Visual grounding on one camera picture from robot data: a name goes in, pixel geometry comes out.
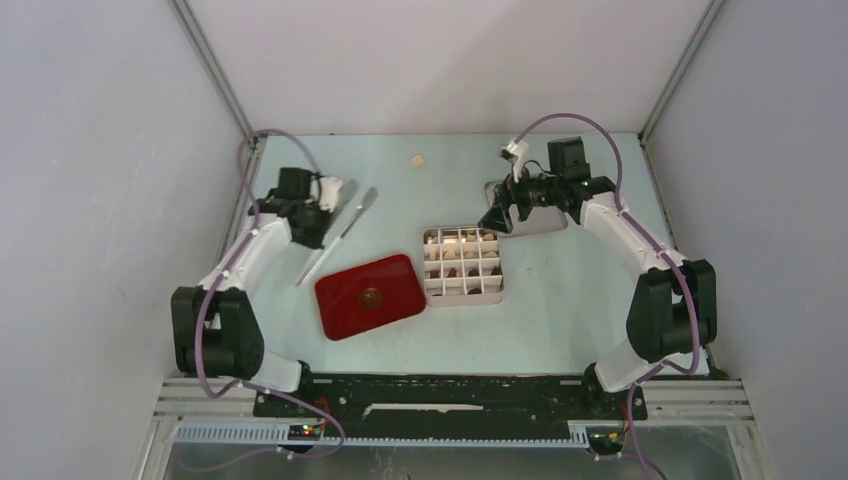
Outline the silver metal tongs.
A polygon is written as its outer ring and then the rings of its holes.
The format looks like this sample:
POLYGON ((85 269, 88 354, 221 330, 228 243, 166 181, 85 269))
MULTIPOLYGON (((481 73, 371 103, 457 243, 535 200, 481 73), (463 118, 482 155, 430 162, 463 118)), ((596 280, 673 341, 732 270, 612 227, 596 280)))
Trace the silver metal tongs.
POLYGON ((346 224, 337 232, 337 235, 332 239, 332 241, 327 245, 317 250, 309 257, 309 262, 307 263, 304 270, 301 272, 301 275, 297 282, 296 286, 302 285, 304 282, 310 280, 315 273, 321 268, 323 263, 327 260, 327 258, 334 252, 334 250, 341 244, 341 242, 347 237, 350 230, 354 227, 354 225, 361 219, 361 217, 365 214, 365 212, 374 204, 376 198, 378 197, 378 190, 376 187, 370 187, 362 196, 358 205, 353 210, 353 214, 350 219, 346 222, 346 224))

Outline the red plastic tray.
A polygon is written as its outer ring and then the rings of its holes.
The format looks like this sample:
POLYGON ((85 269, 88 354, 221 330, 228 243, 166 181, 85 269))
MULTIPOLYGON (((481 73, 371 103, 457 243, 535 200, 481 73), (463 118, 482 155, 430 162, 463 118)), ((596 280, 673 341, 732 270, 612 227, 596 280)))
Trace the red plastic tray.
POLYGON ((340 341, 420 314, 427 302, 411 259, 395 254, 314 285, 324 336, 340 341))

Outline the white divided chocolate box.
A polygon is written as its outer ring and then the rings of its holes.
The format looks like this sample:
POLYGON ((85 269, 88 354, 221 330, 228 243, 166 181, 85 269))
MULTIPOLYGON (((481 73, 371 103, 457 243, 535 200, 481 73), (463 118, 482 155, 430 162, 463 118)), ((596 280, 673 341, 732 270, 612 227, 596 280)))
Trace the white divided chocolate box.
POLYGON ((500 234, 476 226, 430 228, 422 234, 423 287, 430 307, 501 303, 505 293, 500 234))

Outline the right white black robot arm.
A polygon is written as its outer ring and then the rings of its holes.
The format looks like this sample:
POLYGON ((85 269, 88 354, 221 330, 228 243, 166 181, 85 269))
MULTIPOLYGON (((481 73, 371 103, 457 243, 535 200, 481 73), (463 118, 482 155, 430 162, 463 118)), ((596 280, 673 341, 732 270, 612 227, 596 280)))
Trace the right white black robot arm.
POLYGON ((620 407, 620 391, 664 368, 697 370, 703 347, 717 336, 716 272, 708 261, 688 259, 644 227, 619 186, 592 174, 580 138, 549 142, 549 167, 537 175, 526 167, 529 151, 522 138, 502 148, 511 171, 495 185, 478 224, 509 234, 512 210, 525 221, 536 209, 555 208, 599 239, 634 279, 625 340, 584 374, 583 408, 606 418, 620 407))

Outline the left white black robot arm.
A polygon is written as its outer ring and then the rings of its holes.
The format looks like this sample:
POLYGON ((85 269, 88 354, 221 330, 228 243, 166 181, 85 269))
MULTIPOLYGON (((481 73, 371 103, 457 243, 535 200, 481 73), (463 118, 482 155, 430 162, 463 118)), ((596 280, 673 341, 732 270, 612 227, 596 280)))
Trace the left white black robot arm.
POLYGON ((251 300, 286 248, 322 248, 344 186, 338 177, 283 167, 276 187, 253 199, 235 243, 219 264, 196 285, 172 294, 179 371, 251 381, 278 390, 278 404, 292 416, 312 411, 316 390, 301 380, 305 363, 266 348, 251 300))

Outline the round foil wrapped chocolate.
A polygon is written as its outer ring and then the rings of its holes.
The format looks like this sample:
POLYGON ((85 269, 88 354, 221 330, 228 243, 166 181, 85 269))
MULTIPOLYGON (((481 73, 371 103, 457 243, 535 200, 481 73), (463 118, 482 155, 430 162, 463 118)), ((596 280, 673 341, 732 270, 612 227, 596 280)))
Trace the round foil wrapped chocolate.
POLYGON ((359 304, 365 310, 378 309, 383 303, 383 294, 377 288, 367 288, 359 296, 359 304))

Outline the silver metal box lid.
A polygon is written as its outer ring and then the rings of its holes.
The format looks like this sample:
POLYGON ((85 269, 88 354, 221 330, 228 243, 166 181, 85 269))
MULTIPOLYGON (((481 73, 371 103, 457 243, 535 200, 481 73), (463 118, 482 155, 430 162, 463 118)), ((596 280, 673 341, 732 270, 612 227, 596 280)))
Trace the silver metal box lid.
POLYGON ((493 230, 503 238, 542 235, 567 229, 568 220, 556 207, 535 207, 527 219, 521 221, 518 204, 512 202, 506 208, 506 194, 496 199, 496 190, 500 185, 500 181, 490 181, 484 185, 488 207, 478 222, 480 228, 493 230))

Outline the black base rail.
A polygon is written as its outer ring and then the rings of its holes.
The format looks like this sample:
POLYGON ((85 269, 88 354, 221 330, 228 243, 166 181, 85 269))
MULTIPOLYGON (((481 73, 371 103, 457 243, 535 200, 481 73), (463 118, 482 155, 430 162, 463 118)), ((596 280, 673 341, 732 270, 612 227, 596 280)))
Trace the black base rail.
POLYGON ((648 416, 642 392, 604 393, 573 375, 314 373, 294 396, 356 437, 568 439, 579 422, 621 427, 648 416))

